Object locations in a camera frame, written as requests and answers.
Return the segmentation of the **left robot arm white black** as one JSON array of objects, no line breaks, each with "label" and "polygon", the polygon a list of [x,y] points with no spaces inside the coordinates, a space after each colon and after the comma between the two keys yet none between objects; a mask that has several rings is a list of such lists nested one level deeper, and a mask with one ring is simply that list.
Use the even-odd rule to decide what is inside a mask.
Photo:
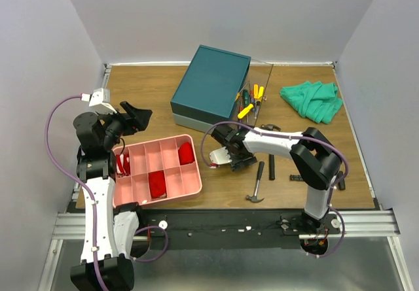
[{"label": "left robot arm white black", "polygon": [[121,102],[121,113],[109,107],[104,114],[84,112],[73,121],[80,153],[77,177],[85,183],[85,232],[81,263],[71,268],[78,290],[132,290],[132,238],[145,227],[138,203],[113,206],[117,157],[113,152],[123,136],[147,128],[152,111]]}]

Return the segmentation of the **orange yellow screwdriver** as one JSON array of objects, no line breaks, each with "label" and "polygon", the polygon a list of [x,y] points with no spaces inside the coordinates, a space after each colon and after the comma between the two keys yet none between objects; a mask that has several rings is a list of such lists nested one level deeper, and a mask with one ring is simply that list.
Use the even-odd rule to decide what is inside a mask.
[{"label": "orange yellow screwdriver", "polygon": [[264,86],[259,86],[258,92],[255,93],[255,119],[257,119],[258,114],[259,114],[263,95],[264,95]]}]

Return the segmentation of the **long green screwdriver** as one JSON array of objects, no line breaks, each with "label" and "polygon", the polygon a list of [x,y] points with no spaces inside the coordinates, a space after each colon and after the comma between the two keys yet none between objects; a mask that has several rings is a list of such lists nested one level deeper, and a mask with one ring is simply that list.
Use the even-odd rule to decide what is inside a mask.
[{"label": "long green screwdriver", "polygon": [[243,107],[243,109],[246,108],[249,104],[250,104],[249,91],[247,89],[244,89],[242,91],[242,107]]}]

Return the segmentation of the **small yellow screwdriver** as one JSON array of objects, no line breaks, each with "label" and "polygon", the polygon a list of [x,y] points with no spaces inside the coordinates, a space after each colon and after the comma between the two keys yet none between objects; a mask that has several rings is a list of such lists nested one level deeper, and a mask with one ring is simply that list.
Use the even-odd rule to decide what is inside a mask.
[{"label": "small yellow screwdriver", "polygon": [[255,100],[258,100],[258,98],[259,98],[259,86],[258,86],[258,84],[253,85],[253,98]]}]

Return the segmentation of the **teal drawer box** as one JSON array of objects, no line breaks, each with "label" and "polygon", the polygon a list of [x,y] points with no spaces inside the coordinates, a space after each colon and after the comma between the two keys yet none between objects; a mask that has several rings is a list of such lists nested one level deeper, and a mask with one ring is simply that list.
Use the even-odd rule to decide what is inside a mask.
[{"label": "teal drawer box", "polygon": [[217,122],[236,120],[242,91],[254,84],[266,91],[272,69],[271,63],[201,44],[170,100],[174,122],[205,132]]}]

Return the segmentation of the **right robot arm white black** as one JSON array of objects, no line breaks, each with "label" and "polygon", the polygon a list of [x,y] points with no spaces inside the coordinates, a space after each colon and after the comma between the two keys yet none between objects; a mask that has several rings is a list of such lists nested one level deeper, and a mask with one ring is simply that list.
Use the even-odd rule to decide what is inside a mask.
[{"label": "right robot arm white black", "polygon": [[322,132],[309,127],[303,132],[280,132],[241,125],[234,128],[221,122],[211,132],[221,148],[210,152],[210,167],[229,164],[233,171],[254,164],[256,153],[281,156],[294,161],[299,175],[306,183],[307,196],[297,229],[316,233],[325,225],[329,212],[332,187],[347,173],[338,174],[348,162]]}]

